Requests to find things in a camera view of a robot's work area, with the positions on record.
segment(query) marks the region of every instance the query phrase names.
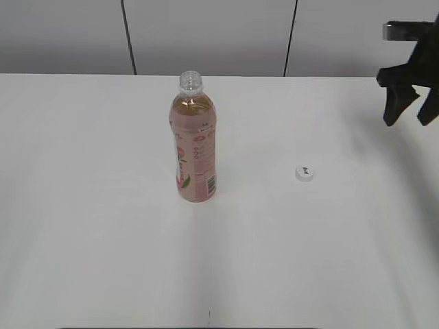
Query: plastic bottle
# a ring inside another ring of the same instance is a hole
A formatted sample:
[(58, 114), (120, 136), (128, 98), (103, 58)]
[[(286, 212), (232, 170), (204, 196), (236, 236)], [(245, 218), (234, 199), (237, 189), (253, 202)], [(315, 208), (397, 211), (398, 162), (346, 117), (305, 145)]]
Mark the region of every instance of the plastic bottle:
[(217, 186), (217, 115), (213, 102), (203, 93), (198, 72), (180, 76), (180, 94), (172, 103), (169, 123), (175, 138), (178, 191), (190, 202), (206, 201)]

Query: white bottle cap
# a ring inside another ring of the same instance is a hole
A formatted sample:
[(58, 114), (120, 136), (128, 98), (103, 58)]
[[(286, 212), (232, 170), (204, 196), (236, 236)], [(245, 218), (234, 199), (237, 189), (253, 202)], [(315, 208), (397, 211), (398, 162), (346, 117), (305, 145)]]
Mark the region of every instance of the white bottle cap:
[(299, 166), (296, 168), (296, 178), (301, 182), (310, 182), (314, 177), (314, 169), (310, 166)]

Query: barcode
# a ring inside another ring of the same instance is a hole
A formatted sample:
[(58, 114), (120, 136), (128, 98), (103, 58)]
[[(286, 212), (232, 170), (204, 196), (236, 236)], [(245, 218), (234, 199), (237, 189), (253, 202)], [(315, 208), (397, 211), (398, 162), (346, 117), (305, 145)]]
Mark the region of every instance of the barcode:
[(207, 188), (208, 188), (208, 194), (211, 194), (215, 190), (215, 176), (210, 177), (207, 180)]

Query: pink bottle label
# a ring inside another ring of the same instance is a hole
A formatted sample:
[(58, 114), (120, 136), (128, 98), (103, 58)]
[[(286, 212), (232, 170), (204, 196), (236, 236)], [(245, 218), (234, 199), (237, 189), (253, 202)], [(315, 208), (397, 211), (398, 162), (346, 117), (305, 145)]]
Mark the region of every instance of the pink bottle label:
[(202, 202), (216, 189), (214, 111), (198, 116), (171, 112), (177, 155), (177, 187), (192, 202)]

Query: white tabletop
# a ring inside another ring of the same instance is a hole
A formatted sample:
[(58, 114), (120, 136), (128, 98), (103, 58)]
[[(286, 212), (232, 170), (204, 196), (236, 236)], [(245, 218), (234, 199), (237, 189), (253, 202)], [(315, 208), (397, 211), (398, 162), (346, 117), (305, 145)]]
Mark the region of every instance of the white tabletop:
[(204, 82), (219, 184), (190, 204), (176, 77), (0, 75), (0, 328), (436, 329), (426, 90), (388, 128), (372, 78)]

